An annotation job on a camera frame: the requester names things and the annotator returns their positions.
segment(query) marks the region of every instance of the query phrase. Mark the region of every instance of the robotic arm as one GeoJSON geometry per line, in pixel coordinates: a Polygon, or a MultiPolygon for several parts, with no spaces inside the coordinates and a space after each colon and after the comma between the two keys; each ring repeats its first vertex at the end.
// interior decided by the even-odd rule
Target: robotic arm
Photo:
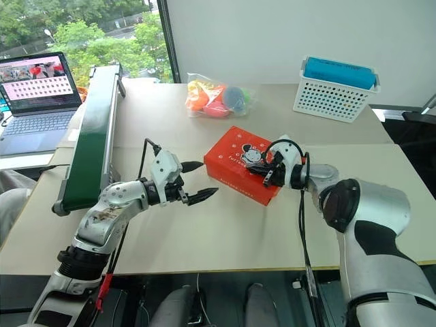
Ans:
{"type": "Polygon", "coordinates": [[[155,160],[151,180],[114,183],[105,188],[98,203],[82,218],[72,245],[61,251],[61,266],[52,274],[25,326],[92,326],[110,280],[130,219],[155,204],[181,201],[190,206],[212,196],[218,188],[203,189],[190,196],[183,191],[181,173],[191,172],[203,163],[180,163],[177,157],[153,144],[155,160]],[[100,287],[102,273],[110,260],[100,287]]]}
{"type": "Polygon", "coordinates": [[[347,326],[434,326],[436,295],[420,267],[395,243],[410,220],[406,195],[357,179],[340,181],[332,166],[310,166],[287,135],[267,150],[271,162],[265,153],[263,163],[247,168],[265,176],[266,187],[310,191],[317,210],[337,231],[347,326]]]}

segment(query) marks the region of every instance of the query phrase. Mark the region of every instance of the window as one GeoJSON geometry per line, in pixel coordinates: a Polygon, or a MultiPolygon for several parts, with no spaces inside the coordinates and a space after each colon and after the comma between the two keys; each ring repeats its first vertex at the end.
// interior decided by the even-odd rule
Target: window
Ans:
{"type": "Polygon", "coordinates": [[[79,87],[117,61],[125,76],[174,82],[166,39],[157,0],[0,0],[0,58],[62,51],[79,87]]]}

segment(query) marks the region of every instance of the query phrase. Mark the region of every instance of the white plastic basket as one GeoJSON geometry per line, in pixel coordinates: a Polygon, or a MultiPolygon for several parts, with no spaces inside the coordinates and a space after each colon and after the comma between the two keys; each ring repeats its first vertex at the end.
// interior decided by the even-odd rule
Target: white plastic basket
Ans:
{"type": "Polygon", "coordinates": [[[380,92],[379,76],[371,90],[304,77],[308,57],[302,62],[300,85],[294,102],[294,111],[351,123],[362,112],[369,100],[380,92]]]}

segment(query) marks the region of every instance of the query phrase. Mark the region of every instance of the plastic bag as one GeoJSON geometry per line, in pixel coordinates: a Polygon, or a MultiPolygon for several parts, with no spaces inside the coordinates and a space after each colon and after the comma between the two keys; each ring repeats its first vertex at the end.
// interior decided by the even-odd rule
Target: plastic bag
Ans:
{"type": "Polygon", "coordinates": [[[188,73],[186,108],[190,117],[244,116],[252,107],[254,91],[188,73]]]}

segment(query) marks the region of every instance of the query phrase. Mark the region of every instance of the table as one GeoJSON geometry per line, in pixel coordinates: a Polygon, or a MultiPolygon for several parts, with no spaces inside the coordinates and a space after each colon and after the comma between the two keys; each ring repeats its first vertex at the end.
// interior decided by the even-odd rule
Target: table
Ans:
{"type": "MultiPolygon", "coordinates": [[[[5,112],[5,119],[11,116],[11,112],[5,112]]],[[[5,128],[0,126],[0,134],[5,128]]],[[[35,153],[28,155],[16,155],[0,157],[0,170],[24,169],[46,166],[52,159],[53,153],[35,153]]]]}
{"type": "MultiPolygon", "coordinates": [[[[404,190],[411,203],[412,220],[399,237],[399,248],[420,264],[436,262],[436,220],[431,219],[436,203],[370,110],[364,110],[352,124],[308,116],[292,112],[296,87],[268,85],[260,87],[259,104],[247,117],[228,121],[188,119],[183,105],[184,85],[154,84],[142,89],[141,80],[124,83],[127,97],[118,110],[112,160],[124,181],[136,178],[146,136],[174,151],[182,161],[201,159],[231,125],[271,140],[287,132],[311,153],[313,163],[336,166],[341,178],[358,177],[404,190]],[[265,112],[265,105],[272,99],[277,99],[274,112],[265,112]],[[272,113],[281,117],[275,124],[268,120],[272,113]],[[351,134],[354,129],[357,135],[351,134]]],[[[58,149],[51,164],[69,163],[73,152],[73,148],[58,149]]],[[[147,157],[146,163],[149,162],[151,156],[147,157]]],[[[56,256],[71,244],[85,212],[76,211],[68,217],[51,213],[65,173],[65,167],[57,167],[45,172],[38,181],[0,251],[0,273],[49,275],[58,266],[56,256]]],[[[299,192],[282,189],[268,207],[263,207],[208,177],[204,168],[184,175],[184,179],[187,191],[204,187],[219,187],[219,191],[195,206],[154,206],[132,219],[115,273],[304,267],[297,222],[299,192]]],[[[309,195],[306,201],[312,265],[318,269],[337,268],[335,232],[311,205],[309,195]]]]}

